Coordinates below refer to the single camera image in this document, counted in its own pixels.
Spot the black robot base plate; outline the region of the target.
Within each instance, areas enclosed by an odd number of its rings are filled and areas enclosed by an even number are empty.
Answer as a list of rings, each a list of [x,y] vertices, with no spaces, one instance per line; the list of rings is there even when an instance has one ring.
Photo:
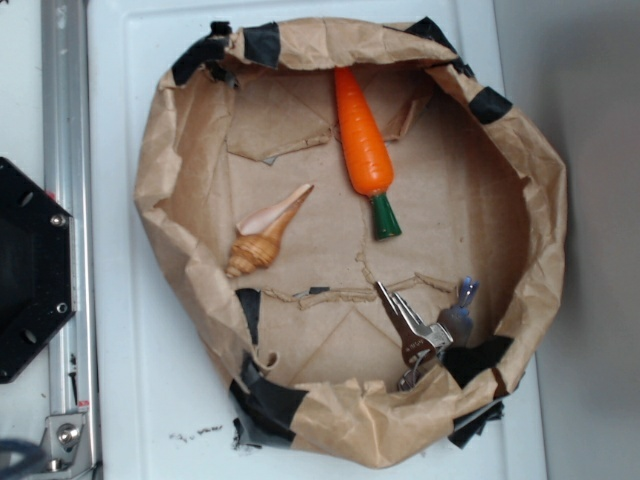
[[[75,313],[73,217],[1,159],[1,382],[9,384]]]

